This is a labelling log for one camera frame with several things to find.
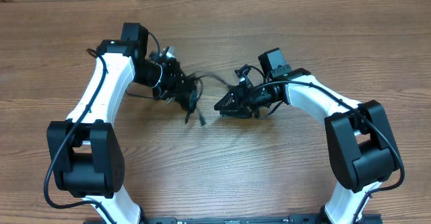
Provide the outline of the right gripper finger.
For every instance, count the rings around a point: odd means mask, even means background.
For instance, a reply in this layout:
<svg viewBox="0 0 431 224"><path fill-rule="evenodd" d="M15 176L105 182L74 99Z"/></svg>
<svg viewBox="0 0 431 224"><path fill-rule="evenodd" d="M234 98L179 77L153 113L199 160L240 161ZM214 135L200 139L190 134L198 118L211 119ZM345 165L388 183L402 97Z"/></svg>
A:
<svg viewBox="0 0 431 224"><path fill-rule="evenodd" d="M244 110L245 100L248 89L245 86L237 85L231 87L226 95L214 105L215 110L240 111Z"/></svg>
<svg viewBox="0 0 431 224"><path fill-rule="evenodd" d="M220 116L247 119L253 116L248 108L238 108L235 110L220 110Z"/></svg>

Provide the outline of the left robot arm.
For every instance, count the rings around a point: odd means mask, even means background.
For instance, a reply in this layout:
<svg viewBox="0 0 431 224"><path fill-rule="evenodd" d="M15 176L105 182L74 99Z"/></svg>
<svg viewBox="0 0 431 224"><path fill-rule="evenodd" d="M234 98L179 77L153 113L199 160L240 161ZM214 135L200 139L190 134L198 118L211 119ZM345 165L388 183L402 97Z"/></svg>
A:
<svg viewBox="0 0 431 224"><path fill-rule="evenodd" d="M52 121L46 137L51 163L43 194L55 209L93 206L103 223L145 223L143 209L124 186L125 158L114 121L131 83L152 89L154 100L174 100L187 116L199 100L195 80L180 68L169 48L147 52L152 33L125 23L118 40L103 40L88 54L94 74L77 106L64 121Z"/></svg>

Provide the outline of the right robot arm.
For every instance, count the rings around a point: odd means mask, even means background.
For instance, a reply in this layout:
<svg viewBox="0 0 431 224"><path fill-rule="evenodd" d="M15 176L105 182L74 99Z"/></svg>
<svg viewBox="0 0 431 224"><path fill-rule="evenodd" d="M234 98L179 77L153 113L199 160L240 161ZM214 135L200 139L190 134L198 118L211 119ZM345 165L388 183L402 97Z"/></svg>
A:
<svg viewBox="0 0 431 224"><path fill-rule="evenodd" d="M318 213L290 214L284 223L382 223L380 214L365 214L376 192L399 187L405 169L383 106L344 97L320 83L306 69L292 69L281 50L258 58L263 76L253 85L245 65L235 71L238 85L215 104L222 116L260 118L262 107L297 107L325 127L332 172L337 180L329 201Z"/></svg>

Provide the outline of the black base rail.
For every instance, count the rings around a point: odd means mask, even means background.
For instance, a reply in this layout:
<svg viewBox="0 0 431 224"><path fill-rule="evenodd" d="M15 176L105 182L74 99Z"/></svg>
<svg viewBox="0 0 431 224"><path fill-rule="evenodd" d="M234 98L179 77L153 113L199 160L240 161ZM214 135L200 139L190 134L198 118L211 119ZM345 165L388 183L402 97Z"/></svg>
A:
<svg viewBox="0 0 431 224"><path fill-rule="evenodd" d="M142 223L149 224L315 224L325 223L318 214L292 214L288 217L253 217L253 218L205 218L176 219L174 217L147 218Z"/></svg>

